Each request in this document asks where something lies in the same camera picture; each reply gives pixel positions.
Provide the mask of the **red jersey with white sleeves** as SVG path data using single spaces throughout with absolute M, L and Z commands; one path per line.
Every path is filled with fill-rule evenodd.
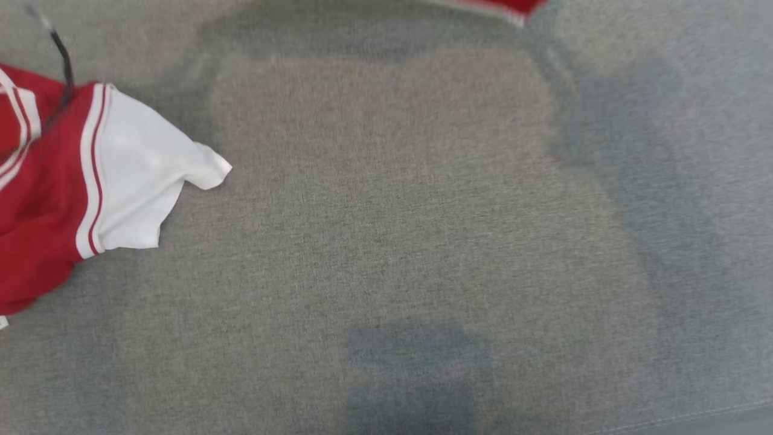
M 117 248 L 157 248 L 184 184 L 232 166 L 110 83 L 66 86 L 0 63 L 0 329 Z

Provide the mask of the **red shorts with white bands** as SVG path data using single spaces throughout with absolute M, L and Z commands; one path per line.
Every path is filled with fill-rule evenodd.
M 448 8 L 473 12 L 483 16 L 504 19 L 516 27 L 523 27 L 530 16 L 548 0 L 422 0 Z

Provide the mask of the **grey fabric sofa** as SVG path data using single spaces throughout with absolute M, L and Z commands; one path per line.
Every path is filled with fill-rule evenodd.
M 0 435 L 773 435 L 773 0 L 33 0 L 224 156 Z

